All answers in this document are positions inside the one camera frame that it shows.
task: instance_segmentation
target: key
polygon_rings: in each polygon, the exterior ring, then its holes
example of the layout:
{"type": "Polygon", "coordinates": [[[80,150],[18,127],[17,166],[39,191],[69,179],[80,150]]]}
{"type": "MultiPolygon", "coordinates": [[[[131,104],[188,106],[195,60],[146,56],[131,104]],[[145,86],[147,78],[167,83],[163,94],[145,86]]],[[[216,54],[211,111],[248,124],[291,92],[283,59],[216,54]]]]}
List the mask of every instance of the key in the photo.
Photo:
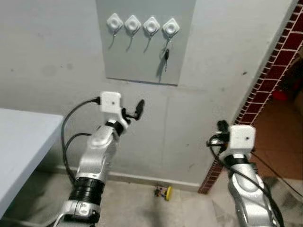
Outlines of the key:
{"type": "Polygon", "coordinates": [[[164,54],[164,59],[165,59],[165,71],[167,67],[167,60],[169,58],[169,49],[166,49],[165,54],[164,54]]]}

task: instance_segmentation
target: baseboard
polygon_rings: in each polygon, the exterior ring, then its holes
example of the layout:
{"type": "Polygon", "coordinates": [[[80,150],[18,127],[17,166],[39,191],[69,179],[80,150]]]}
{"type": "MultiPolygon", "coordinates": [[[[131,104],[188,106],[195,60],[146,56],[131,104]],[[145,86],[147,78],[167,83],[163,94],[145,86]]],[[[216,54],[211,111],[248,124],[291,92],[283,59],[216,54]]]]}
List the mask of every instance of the baseboard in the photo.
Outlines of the baseboard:
{"type": "MultiPolygon", "coordinates": [[[[52,169],[39,168],[38,170],[66,174],[65,168],[63,166],[57,166],[52,169]]],[[[77,168],[71,167],[71,170],[74,173],[76,173],[77,168]]],[[[190,191],[190,192],[197,192],[200,187],[200,184],[198,184],[198,183],[174,181],[174,180],[170,180],[170,179],[123,174],[123,173],[116,173],[116,172],[110,172],[109,176],[108,176],[108,180],[129,182],[129,183],[140,183],[140,184],[148,184],[148,185],[162,185],[163,187],[172,186],[173,188],[184,190],[184,191],[190,191]]]]}

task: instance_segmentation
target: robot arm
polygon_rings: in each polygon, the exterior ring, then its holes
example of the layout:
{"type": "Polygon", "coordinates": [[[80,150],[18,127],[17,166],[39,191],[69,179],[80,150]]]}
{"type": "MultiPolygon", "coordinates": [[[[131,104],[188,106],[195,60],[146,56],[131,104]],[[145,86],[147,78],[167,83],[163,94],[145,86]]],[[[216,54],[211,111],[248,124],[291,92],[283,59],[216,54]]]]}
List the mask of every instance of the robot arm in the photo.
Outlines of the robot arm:
{"type": "MultiPolygon", "coordinates": [[[[247,176],[262,189],[264,183],[248,162],[254,147],[256,130],[248,125],[234,125],[228,128],[226,121],[218,122],[219,132],[207,146],[220,147],[219,159],[230,170],[247,176]]],[[[229,191],[235,202],[235,209],[241,227],[273,227],[276,217],[267,196],[259,187],[243,176],[230,171],[229,191]]]]}
{"type": "Polygon", "coordinates": [[[143,113],[143,100],[139,102],[134,116],[126,114],[126,110],[121,108],[120,100],[119,93],[101,93],[101,111],[106,123],[88,139],[73,190],[64,202],[54,227],[94,227],[99,221],[101,195],[119,137],[130,124],[127,117],[139,120],[143,113]]]}

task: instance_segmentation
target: floor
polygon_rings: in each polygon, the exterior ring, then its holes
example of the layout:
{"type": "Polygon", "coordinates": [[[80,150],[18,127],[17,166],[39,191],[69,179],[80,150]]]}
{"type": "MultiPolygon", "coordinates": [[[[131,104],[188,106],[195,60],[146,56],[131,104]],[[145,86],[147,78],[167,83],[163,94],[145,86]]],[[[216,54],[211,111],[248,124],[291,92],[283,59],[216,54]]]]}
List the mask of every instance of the floor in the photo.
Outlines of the floor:
{"type": "MultiPolygon", "coordinates": [[[[254,122],[256,154],[282,177],[303,179],[303,117],[292,102],[270,100],[254,122]]],[[[255,157],[261,176],[275,176],[255,157]]]]}
{"type": "MultiPolygon", "coordinates": [[[[154,186],[108,181],[102,196],[101,221],[96,227],[239,227],[227,183],[227,173],[223,171],[209,195],[174,189],[167,202],[154,196],[154,186]]],[[[70,190],[66,175],[34,172],[0,220],[0,226],[47,226],[70,190]]],[[[287,227],[303,227],[303,208],[296,209],[294,212],[286,206],[283,210],[287,227]]]]}

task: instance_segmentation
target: cable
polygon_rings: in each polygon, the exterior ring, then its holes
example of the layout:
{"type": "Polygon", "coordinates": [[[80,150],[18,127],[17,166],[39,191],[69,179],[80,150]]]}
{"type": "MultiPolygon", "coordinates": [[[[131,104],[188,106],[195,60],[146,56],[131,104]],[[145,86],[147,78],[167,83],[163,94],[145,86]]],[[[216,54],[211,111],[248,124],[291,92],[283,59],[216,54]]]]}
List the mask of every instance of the cable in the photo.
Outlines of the cable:
{"type": "Polygon", "coordinates": [[[262,162],[268,169],[270,169],[277,177],[279,177],[285,184],[288,185],[295,193],[297,193],[300,197],[303,198],[303,195],[301,195],[295,188],[293,188],[280,174],[278,174],[273,168],[271,168],[265,161],[263,161],[259,156],[257,156],[255,153],[252,152],[252,155],[255,156],[257,159],[259,159],[260,162],[262,162]]]}
{"type": "Polygon", "coordinates": [[[248,181],[250,181],[252,184],[254,184],[257,188],[259,188],[268,198],[270,205],[272,207],[272,211],[275,215],[275,217],[277,218],[277,221],[280,225],[280,227],[285,227],[284,226],[284,221],[283,221],[283,217],[281,214],[281,211],[278,207],[278,205],[276,204],[276,202],[273,200],[273,198],[271,197],[270,193],[267,192],[266,190],[264,190],[258,183],[256,183],[254,180],[250,179],[248,176],[244,175],[243,173],[239,172],[238,170],[235,170],[234,168],[226,165],[223,161],[221,161],[218,157],[218,155],[215,154],[211,141],[216,138],[218,135],[214,135],[209,139],[209,148],[210,151],[212,152],[213,157],[215,158],[215,160],[217,160],[217,162],[219,162],[222,166],[224,166],[225,168],[227,168],[229,171],[233,172],[234,174],[239,174],[240,176],[244,177],[245,179],[247,179],[248,181]]]}
{"type": "Polygon", "coordinates": [[[77,106],[75,106],[67,115],[66,117],[64,118],[63,120],[63,123],[62,123],[62,126],[61,126],[61,145],[62,145],[62,151],[63,151],[63,163],[64,163],[64,166],[65,166],[65,169],[66,169],[66,172],[69,176],[69,179],[71,181],[71,183],[74,182],[74,176],[73,176],[73,173],[71,171],[71,169],[69,168],[69,165],[68,165],[68,161],[67,161],[67,158],[66,158],[66,154],[64,154],[64,150],[65,150],[65,141],[64,141],[64,129],[65,129],[65,125],[68,121],[68,119],[70,118],[70,116],[77,110],[79,109],[81,106],[87,104],[87,103],[97,103],[98,105],[101,105],[101,99],[100,97],[96,97],[96,98],[93,98],[93,99],[90,99],[90,100],[87,100],[87,101],[84,101],[80,104],[78,104],[77,106]]]}
{"type": "Polygon", "coordinates": [[[77,133],[77,134],[73,135],[73,136],[67,141],[67,143],[66,143],[66,145],[65,145],[65,148],[64,148],[64,150],[63,150],[63,162],[66,163],[65,169],[66,169],[66,172],[67,172],[67,174],[68,174],[68,177],[69,177],[69,179],[70,179],[70,181],[71,181],[72,183],[73,183],[74,180],[75,180],[75,175],[74,175],[74,173],[72,172],[72,170],[70,169],[70,166],[69,166],[69,164],[68,164],[66,152],[67,152],[67,149],[68,149],[69,145],[71,144],[71,142],[72,142],[76,137],[78,137],[78,136],[91,136],[91,134],[89,134],[89,133],[77,133]]]}

